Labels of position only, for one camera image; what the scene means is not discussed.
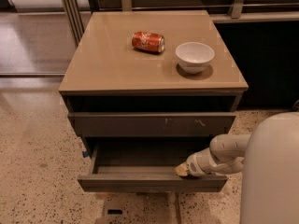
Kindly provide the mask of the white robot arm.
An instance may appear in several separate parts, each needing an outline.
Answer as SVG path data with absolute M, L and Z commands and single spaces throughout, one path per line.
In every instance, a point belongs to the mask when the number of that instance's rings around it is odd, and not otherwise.
M 175 168 L 179 176 L 242 174 L 240 224 L 299 224 L 299 113 L 251 134 L 221 134 Z

